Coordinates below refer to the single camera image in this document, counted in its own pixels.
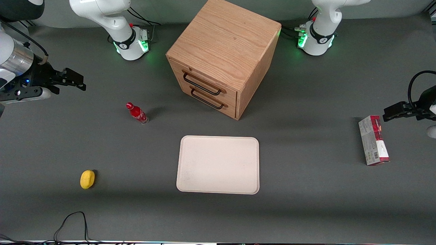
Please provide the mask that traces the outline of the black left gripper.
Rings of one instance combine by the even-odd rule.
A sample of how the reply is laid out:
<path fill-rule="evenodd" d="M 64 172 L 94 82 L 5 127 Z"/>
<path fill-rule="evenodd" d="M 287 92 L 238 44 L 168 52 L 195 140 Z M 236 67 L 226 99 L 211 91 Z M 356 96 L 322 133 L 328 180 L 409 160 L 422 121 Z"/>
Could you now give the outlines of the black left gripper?
<path fill-rule="evenodd" d="M 408 102 L 398 102 L 384 109 L 383 121 L 388 122 L 396 118 L 409 118 L 416 117 L 417 120 L 436 120 L 435 115 L 435 100 L 436 100 L 436 86 L 433 86 L 421 93 L 419 100 L 415 102 L 417 111 L 413 111 L 413 107 Z"/>

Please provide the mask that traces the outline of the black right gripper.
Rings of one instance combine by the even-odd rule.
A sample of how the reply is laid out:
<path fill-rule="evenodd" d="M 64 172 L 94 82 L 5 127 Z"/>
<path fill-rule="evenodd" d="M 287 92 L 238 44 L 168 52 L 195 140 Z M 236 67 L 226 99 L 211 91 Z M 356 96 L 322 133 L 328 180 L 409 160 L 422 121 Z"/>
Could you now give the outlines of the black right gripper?
<path fill-rule="evenodd" d="M 49 63 L 32 65 L 26 75 L 26 86 L 46 88 L 55 95 L 60 93 L 58 86 L 73 86 L 82 91 L 86 90 L 81 74 L 70 68 L 65 68 L 62 72 L 57 71 Z"/>

